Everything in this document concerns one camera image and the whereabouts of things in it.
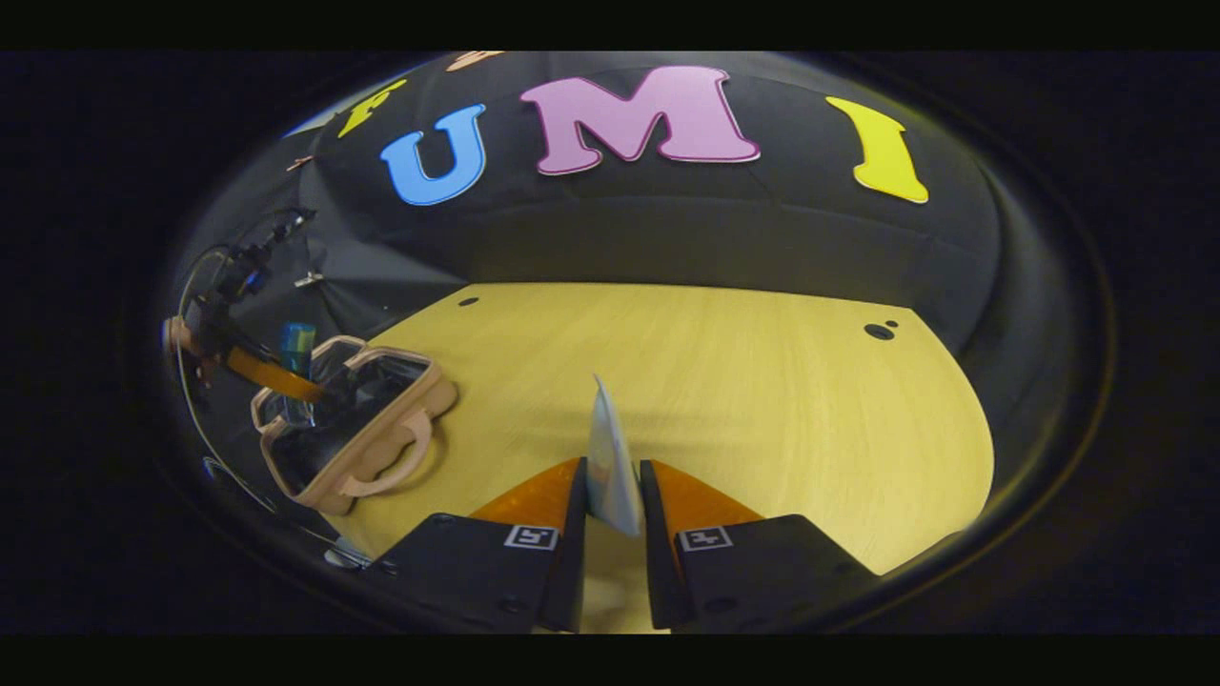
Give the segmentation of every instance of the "bag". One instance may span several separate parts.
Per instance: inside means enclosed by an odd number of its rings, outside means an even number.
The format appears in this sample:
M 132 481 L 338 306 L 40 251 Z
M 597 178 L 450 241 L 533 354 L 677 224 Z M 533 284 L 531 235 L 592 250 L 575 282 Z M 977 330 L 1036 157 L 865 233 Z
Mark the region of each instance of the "bag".
M 409 477 L 428 450 L 432 420 L 458 400 L 456 387 L 429 358 L 368 347 L 350 336 L 314 350 L 310 377 L 328 393 L 314 404 L 315 426 L 289 425 L 285 398 L 270 388 L 250 400 L 250 415 L 279 489 L 329 515 L 345 515 L 356 498 Z M 412 442 L 411 452 L 394 464 Z

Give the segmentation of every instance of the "letter m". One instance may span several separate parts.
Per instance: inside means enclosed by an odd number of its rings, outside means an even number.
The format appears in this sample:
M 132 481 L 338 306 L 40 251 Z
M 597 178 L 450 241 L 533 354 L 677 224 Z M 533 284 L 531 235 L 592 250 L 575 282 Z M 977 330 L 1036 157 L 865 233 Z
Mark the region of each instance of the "letter m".
M 588 148 L 581 127 L 616 155 L 633 162 L 644 154 L 653 127 L 664 116 L 670 137 L 658 151 L 683 162 L 748 162 L 759 146 L 742 137 L 721 83 L 728 74 L 708 67 L 658 67 L 636 94 L 623 100 L 583 78 L 544 83 L 521 94 L 542 118 L 547 156 L 538 171 L 548 176 L 590 170 L 601 153 Z

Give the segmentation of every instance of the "paper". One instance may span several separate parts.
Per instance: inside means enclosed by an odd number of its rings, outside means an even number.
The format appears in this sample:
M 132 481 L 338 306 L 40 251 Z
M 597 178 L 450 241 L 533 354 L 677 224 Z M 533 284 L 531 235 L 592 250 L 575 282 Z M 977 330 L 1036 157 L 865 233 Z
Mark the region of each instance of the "paper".
M 598 395 L 593 402 L 593 428 L 589 431 L 589 509 L 594 518 L 617 531 L 638 537 L 644 522 L 639 482 L 610 393 L 600 377 L 593 375 L 593 378 L 598 382 Z

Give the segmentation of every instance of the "letter u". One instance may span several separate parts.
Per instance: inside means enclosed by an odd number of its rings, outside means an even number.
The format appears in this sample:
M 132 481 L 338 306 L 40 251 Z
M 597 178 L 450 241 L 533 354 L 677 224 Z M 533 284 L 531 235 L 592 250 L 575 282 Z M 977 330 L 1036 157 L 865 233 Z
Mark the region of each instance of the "letter u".
M 442 177 L 431 178 L 423 172 L 423 161 L 416 146 L 423 139 L 421 131 L 409 133 L 382 150 L 381 159 L 389 166 L 389 178 L 404 203 L 436 205 L 461 195 L 478 182 L 487 166 L 477 121 L 484 110 L 483 105 L 471 105 L 437 120 L 436 128 L 449 133 L 454 154 L 454 168 Z

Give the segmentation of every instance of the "yellow table surface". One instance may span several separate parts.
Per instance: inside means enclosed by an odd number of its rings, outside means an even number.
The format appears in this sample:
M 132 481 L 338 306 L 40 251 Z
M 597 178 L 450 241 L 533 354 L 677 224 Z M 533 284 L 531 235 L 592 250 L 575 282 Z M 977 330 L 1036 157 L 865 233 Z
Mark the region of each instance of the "yellow table surface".
M 478 298 L 477 303 L 459 303 Z M 867 323 L 897 322 L 880 341 Z M 969 525 L 991 433 L 953 356 L 904 308 L 784 293 L 475 284 L 370 342 L 433 358 L 459 399 L 405 483 L 328 521 L 373 557 L 588 453 L 605 381 L 636 460 L 764 516 L 802 514 L 876 574 Z M 653 632 L 644 540 L 593 519 L 582 632 Z

